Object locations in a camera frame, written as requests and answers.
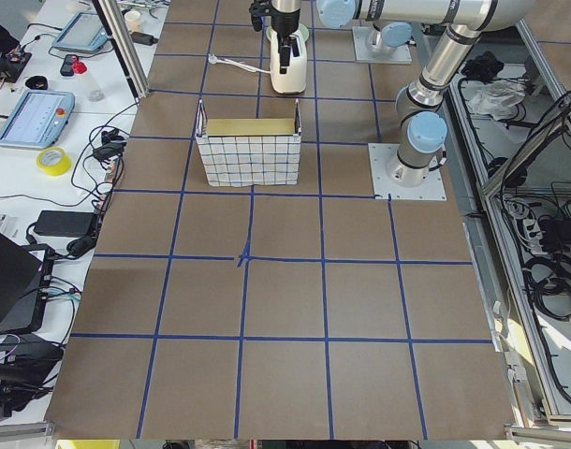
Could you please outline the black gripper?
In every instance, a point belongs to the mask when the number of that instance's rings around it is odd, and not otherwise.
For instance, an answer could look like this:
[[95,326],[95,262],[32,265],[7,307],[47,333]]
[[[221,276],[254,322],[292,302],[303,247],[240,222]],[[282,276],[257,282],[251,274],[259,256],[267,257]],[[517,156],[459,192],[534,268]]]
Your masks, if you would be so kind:
[[279,73],[285,75],[288,68],[288,37],[290,37],[292,56],[300,57],[299,40],[296,36],[291,36],[299,28],[299,11],[283,12],[273,8],[271,28],[279,36]]

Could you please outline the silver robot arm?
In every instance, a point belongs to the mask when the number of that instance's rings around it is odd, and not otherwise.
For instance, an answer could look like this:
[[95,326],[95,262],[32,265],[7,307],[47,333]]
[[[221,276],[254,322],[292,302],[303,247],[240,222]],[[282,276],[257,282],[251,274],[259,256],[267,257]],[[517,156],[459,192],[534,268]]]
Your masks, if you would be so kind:
[[436,114],[452,77],[482,33],[509,27],[531,10],[534,1],[317,1],[317,12],[328,28],[342,28],[361,19],[444,24],[430,61],[417,80],[396,100],[402,129],[397,152],[386,163],[388,176],[402,187],[417,187],[446,137],[447,125]]
[[[354,26],[352,28],[356,60],[365,63],[410,64],[408,42],[411,39],[411,25],[408,22],[391,22],[381,28],[376,25]],[[308,29],[300,24],[292,36],[289,68],[306,63],[306,41]]]

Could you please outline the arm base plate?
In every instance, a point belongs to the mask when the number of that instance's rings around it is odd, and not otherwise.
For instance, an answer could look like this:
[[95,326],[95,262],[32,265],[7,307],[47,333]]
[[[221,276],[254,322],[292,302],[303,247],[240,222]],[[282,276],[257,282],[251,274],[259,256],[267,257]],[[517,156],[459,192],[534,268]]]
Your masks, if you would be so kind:
[[414,169],[398,158],[399,144],[368,145],[373,180],[373,196],[383,200],[446,201],[440,169],[431,171],[435,157],[427,167]]
[[412,56],[407,44],[411,37],[408,23],[390,23],[381,30],[373,26],[354,26],[352,33],[357,62],[388,65],[411,64]]

